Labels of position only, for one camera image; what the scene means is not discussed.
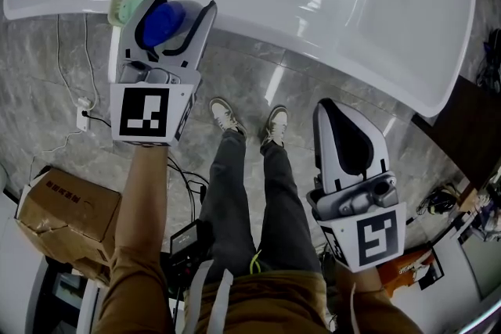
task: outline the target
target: power outlet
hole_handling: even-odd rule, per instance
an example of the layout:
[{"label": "power outlet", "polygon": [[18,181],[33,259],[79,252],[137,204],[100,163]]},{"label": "power outlet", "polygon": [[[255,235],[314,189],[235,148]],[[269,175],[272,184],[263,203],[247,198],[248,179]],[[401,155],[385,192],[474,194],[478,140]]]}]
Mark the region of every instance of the power outlet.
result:
[{"label": "power outlet", "polygon": [[86,132],[88,130],[88,121],[90,119],[82,114],[84,111],[85,109],[82,106],[77,108],[77,128]]}]

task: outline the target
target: sneaker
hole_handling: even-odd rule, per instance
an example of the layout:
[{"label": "sneaker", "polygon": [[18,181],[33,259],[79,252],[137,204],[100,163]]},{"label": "sneaker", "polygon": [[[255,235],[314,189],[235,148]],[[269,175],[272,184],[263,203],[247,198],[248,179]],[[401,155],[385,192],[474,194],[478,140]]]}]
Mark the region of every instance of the sneaker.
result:
[{"label": "sneaker", "polygon": [[238,122],[233,113],[232,107],[221,98],[213,98],[209,104],[214,119],[218,122],[223,131],[234,130],[247,139],[247,130]]},{"label": "sneaker", "polygon": [[288,114],[287,109],[283,106],[277,106],[272,110],[271,114],[266,121],[265,128],[263,129],[263,140],[261,146],[264,146],[271,141],[277,145],[283,146],[283,136],[287,128]]}]

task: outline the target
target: person's leg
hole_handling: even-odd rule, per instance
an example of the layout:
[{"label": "person's leg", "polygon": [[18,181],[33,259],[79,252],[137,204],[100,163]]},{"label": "person's leg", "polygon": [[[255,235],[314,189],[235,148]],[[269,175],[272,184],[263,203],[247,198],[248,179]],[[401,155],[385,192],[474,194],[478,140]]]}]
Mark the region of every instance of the person's leg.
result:
[{"label": "person's leg", "polygon": [[297,196],[292,168],[283,148],[286,127],[287,110],[279,106],[270,114],[261,145],[265,157],[266,209],[259,260],[272,270],[320,273],[305,209]]},{"label": "person's leg", "polygon": [[225,268],[236,277],[248,274],[255,255],[247,194],[243,187],[247,133],[224,100],[213,99],[211,112],[224,132],[200,212],[200,219],[211,223],[214,235],[209,254],[214,264],[206,282],[219,281]]}]

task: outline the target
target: marble floor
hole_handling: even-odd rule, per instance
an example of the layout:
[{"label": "marble floor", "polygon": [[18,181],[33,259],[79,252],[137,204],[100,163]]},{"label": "marble floor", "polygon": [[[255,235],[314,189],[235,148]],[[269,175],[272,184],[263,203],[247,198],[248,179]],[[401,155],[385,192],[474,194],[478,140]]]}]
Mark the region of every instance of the marble floor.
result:
[{"label": "marble floor", "polygon": [[[483,57],[481,41],[488,30],[501,23],[499,0],[478,0],[470,47],[462,75],[474,79]],[[105,16],[89,15],[88,51],[96,76],[99,105],[93,113],[109,119],[110,87],[107,83],[111,27]],[[111,139],[109,128],[92,121],[88,132],[76,130],[75,108],[56,68],[55,16],[0,21],[0,163],[9,175],[9,189],[20,194],[33,174],[50,163],[108,188],[121,191],[127,177],[133,147]],[[92,99],[84,49],[84,16],[59,18],[60,65],[74,97]],[[323,235],[312,218],[305,194],[312,189],[315,169],[312,111],[324,97],[343,102],[365,114],[384,133],[390,168],[398,179],[398,195],[407,202],[408,216],[429,191],[444,181],[459,181],[456,165],[417,127],[410,123],[413,111],[392,97],[331,67],[274,45],[213,30],[200,65],[203,84],[181,142],[172,154],[182,168],[208,176],[221,132],[214,124],[208,102],[214,96],[229,101],[245,124],[249,139],[245,161],[245,186],[249,198],[252,235],[261,237],[265,208],[264,176],[258,130],[269,111],[278,104],[290,111],[285,143],[294,177],[312,229],[316,246]],[[186,189],[172,171],[168,191],[168,236],[189,222]],[[433,239],[448,224],[447,217],[418,217],[407,231],[406,246]]]}]

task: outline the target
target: brown sleeve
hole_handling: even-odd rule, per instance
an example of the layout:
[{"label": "brown sleeve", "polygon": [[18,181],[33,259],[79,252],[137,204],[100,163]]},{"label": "brown sleeve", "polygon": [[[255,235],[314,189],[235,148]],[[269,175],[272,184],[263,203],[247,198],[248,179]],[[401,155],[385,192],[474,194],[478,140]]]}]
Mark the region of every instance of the brown sleeve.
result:
[{"label": "brown sleeve", "polygon": [[110,290],[94,330],[95,334],[115,332],[174,332],[159,262],[126,248],[115,250]]},{"label": "brown sleeve", "polygon": [[[340,326],[344,328],[351,328],[349,304],[349,299],[344,300],[343,311],[339,314]],[[416,323],[391,303],[384,289],[373,293],[356,293],[353,306],[362,334],[421,333]]]}]

